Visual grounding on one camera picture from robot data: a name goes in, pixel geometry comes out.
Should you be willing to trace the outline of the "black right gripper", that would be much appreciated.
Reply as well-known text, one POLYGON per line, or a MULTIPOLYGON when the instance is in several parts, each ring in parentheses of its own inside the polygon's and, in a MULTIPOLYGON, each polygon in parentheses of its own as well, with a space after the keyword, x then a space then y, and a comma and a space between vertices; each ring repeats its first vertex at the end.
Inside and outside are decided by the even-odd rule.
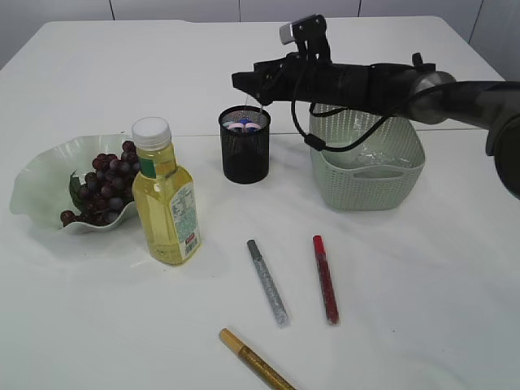
POLYGON ((307 62, 294 56, 258 62, 254 71, 232 74, 232 86, 272 102, 316 102, 368 110, 370 70, 367 66, 307 62))

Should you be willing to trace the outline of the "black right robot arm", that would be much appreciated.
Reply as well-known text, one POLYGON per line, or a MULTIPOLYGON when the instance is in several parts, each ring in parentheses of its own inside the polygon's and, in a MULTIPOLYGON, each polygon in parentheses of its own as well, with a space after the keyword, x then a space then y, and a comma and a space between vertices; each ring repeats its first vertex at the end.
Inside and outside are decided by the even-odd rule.
POLYGON ((377 115, 378 120, 355 141, 334 147, 303 132, 317 151, 346 152, 371 137, 388 119, 438 124, 453 119, 488 132, 485 153, 493 157, 501 183, 519 195, 519 84, 514 81, 456 81, 421 54, 410 65, 333 63, 329 58, 291 53, 259 62, 252 71, 232 74, 232 85, 261 105, 287 101, 331 106, 328 115, 343 110, 377 115))

